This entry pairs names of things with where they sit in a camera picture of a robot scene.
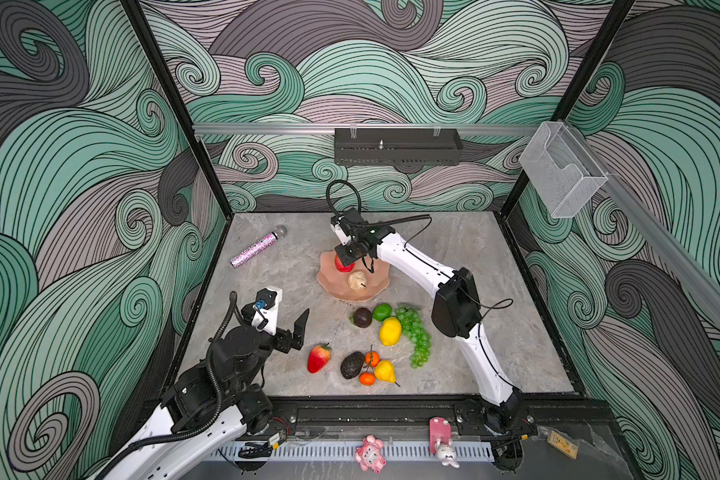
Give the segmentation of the red fake strawberry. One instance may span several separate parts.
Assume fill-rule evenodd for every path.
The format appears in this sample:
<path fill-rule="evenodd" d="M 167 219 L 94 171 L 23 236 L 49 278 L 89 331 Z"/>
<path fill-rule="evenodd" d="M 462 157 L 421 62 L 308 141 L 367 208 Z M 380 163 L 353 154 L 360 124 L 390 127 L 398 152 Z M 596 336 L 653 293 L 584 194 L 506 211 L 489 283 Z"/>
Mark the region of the red fake strawberry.
<path fill-rule="evenodd" d="M 322 370 L 331 360 L 331 347 L 329 343 L 321 343 L 312 348 L 307 361 L 307 370 L 315 374 Z"/>

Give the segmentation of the red fake apple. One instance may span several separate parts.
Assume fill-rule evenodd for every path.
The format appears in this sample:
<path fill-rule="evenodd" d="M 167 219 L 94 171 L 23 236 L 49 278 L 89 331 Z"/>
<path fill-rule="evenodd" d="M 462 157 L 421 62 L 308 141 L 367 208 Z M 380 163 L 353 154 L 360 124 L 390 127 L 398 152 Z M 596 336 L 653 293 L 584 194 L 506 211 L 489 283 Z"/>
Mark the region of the red fake apple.
<path fill-rule="evenodd" d="M 352 271 L 354 270 L 354 268 L 355 268 L 355 264 L 354 264 L 354 263 L 347 263 L 347 264 L 345 264 L 345 263 L 339 258 L 338 255 L 335 255 L 335 256 L 334 256 L 334 266 L 335 266 L 336 270 L 339 271 L 339 272 L 341 272 L 341 273 L 349 273 L 349 272 L 352 272 Z"/>

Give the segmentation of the beige fake pear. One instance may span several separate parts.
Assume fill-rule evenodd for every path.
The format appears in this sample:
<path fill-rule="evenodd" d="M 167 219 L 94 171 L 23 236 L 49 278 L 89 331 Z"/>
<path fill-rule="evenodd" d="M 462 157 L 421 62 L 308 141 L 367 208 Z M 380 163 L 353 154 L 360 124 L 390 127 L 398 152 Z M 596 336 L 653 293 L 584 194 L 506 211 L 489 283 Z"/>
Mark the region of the beige fake pear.
<path fill-rule="evenodd" d="M 348 285 L 352 291 L 363 291 L 368 287 L 367 276 L 363 271 L 354 271 L 348 277 Z"/>

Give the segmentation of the pink scalloped fruit bowl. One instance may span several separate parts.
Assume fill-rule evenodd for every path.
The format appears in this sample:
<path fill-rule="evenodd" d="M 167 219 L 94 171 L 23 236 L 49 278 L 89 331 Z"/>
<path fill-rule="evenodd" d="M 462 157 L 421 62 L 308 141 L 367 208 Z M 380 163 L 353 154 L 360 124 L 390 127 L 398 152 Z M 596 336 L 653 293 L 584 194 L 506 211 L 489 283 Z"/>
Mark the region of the pink scalloped fruit bowl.
<path fill-rule="evenodd" d="M 317 273 L 318 283 L 334 298 L 348 302 L 371 300 L 390 285 L 388 263 L 376 260 L 373 273 L 370 273 L 362 263 L 358 263 L 351 272 L 342 272 L 335 266 L 335 257 L 333 251 L 323 252 L 320 255 L 320 269 Z M 350 277 L 355 273 L 364 275 L 364 287 L 353 289 L 350 286 Z"/>

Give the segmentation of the dark fake avocado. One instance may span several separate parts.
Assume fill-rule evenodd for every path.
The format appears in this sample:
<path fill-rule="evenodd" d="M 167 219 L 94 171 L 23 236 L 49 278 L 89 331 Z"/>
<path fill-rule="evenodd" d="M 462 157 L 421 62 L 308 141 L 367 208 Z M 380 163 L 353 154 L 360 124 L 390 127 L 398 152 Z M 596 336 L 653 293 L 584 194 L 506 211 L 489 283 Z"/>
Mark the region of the dark fake avocado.
<path fill-rule="evenodd" d="M 346 380 L 356 378 L 366 366 L 365 354 L 360 351 L 347 355 L 340 364 L 340 374 Z"/>

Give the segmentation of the yellow fake lemon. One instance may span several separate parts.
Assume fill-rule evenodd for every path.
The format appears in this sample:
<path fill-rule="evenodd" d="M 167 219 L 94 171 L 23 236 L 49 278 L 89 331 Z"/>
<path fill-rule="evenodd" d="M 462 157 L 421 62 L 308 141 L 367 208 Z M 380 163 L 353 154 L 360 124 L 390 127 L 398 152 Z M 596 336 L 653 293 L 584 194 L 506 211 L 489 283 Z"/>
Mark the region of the yellow fake lemon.
<path fill-rule="evenodd" d="M 390 317 L 382 322 L 379 339 L 384 346 L 396 345 L 402 336 L 402 324 L 396 317 Z"/>

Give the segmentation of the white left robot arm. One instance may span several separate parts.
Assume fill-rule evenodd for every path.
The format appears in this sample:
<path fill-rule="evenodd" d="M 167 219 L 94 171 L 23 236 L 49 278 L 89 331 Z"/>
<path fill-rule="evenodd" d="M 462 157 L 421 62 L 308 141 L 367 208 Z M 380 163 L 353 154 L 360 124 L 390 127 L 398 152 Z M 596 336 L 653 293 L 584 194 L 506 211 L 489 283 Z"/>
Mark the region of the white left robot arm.
<path fill-rule="evenodd" d="M 269 286 L 253 302 L 235 292 L 204 357 L 168 387 L 144 425 L 95 473 L 97 479 L 179 479 L 213 451 L 267 429 L 273 405 L 257 382 L 275 351 L 304 345 L 310 312 L 278 325 L 283 292 Z"/>

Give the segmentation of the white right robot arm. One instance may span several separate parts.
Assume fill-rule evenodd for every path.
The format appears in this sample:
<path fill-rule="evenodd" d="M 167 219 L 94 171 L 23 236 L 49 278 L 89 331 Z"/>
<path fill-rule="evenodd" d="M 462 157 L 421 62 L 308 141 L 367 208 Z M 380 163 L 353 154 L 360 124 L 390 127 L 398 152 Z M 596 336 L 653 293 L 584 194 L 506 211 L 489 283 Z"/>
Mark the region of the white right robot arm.
<path fill-rule="evenodd" d="M 522 391 L 507 378 L 483 327 L 484 315 L 501 307 L 480 301 L 468 269 L 454 269 L 432 259 L 394 229 L 396 224 L 430 219 L 429 214 L 423 214 L 369 222 L 356 208 L 335 211 L 331 228 L 340 241 L 335 252 L 344 264 L 367 258 L 384 261 L 433 298 L 432 323 L 441 334 L 458 343 L 488 411 L 488 428 L 508 432 L 516 425 Z"/>

